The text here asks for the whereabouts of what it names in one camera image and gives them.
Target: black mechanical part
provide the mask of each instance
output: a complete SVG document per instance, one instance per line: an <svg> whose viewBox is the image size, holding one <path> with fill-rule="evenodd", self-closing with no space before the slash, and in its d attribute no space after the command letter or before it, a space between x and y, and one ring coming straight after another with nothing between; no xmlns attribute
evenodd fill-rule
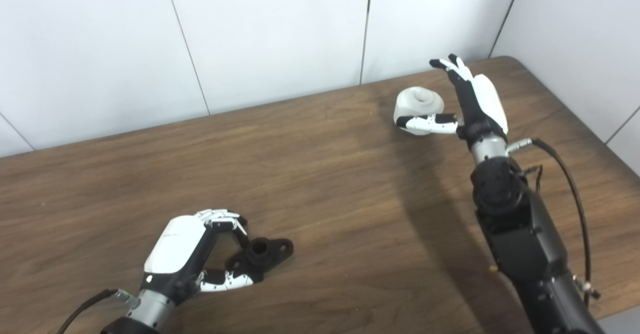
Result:
<svg viewBox="0 0 640 334"><path fill-rule="evenodd" d="M458 122L458 117L455 114L436 114L436 124L449 124L451 122Z"/></svg>
<svg viewBox="0 0 640 334"><path fill-rule="evenodd" d="M519 205L523 184L517 174L520 171L518 164L506 156L484 160L475 167L471 174L473 202L483 215L510 215Z"/></svg>
<svg viewBox="0 0 640 334"><path fill-rule="evenodd" d="M293 254L293 243L289 239L255 238L249 245L226 262L226 269L233 277L246 274L254 283L265 278L265 273L285 261Z"/></svg>
<svg viewBox="0 0 640 334"><path fill-rule="evenodd" d="M535 332L604 334L581 302L549 212L515 161L489 158L478 164L471 181L478 223Z"/></svg>
<svg viewBox="0 0 640 334"><path fill-rule="evenodd" d="M536 333L605 334L583 304L569 272L553 280L514 286Z"/></svg>
<svg viewBox="0 0 640 334"><path fill-rule="evenodd" d="M100 334L160 334L137 320L121 316L104 327Z"/></svg>

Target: black robot arm segment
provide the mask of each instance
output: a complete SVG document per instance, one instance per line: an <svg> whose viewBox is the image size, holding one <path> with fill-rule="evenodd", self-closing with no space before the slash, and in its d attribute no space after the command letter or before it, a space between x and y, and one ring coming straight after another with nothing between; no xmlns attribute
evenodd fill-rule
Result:
<svg viewBox="0 0 640 334"><path fill-rule="evenodd" d="M604 334L581 300L549 212L517 164L489 158L476 167L471 181L478 223L535 332Z"/></svg>

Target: wood grain surface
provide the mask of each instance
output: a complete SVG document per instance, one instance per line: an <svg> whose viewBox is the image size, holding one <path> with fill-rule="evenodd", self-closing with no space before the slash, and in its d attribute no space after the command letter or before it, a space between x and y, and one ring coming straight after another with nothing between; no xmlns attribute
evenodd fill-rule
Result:
<svg viewBox="0 0 640 334"><path fill-rule="evenodd" d="M640 304L640 179L515 60L469 66L498 89L510 139L540 137L569 165L603 293L594 315ZM55 332L103 288L137 292L167 222L205 208L244 215L252 237L290 238L295 254L263 283L201 293L164 332L531 332L488 271L466 144L393 125L409 86L460 112L436 70L0 160L0 332ZM535 149L516 159L544 164L542 197L582 274L562 172ZM236 250L225 237L209 266ZM99 332L125 311L105 300L68 332Z"/></svg>

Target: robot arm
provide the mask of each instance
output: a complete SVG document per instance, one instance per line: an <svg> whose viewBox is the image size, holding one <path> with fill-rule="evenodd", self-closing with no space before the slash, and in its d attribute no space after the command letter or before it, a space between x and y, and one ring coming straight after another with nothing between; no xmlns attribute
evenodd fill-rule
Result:
<svg viewBox="0 0 640 334"><path fill-rule="evenodd" d="M546 144L526 139L507 145L506 116L493 84L483 75L473 77L455 55L449 58L451 62L431 60L430 64L445 70L455 86L464 118L457 134L466 140L476 164L471 175L475 215L498 270L516 288L537 334L604 334L579 293L597 297L596 291L590 285L578 285L567 268L567 250L542 198L529 188L510 157L527 145ZM426 119L400 117L397 124L427 126L421 120Z"/></svg>
<svg viewBox="0 0 640 334"><path fill-rule="evenodd" d="M118 291L129 310L101 334L158 334L171 312L199 291L224 291L259 283L264 273L293 254L287 239L249 241L242 216L226 209L206 209L173 218L144 263L137 297ZM242 248L226 268L205 269L218 235L231 232Z"/></svg>

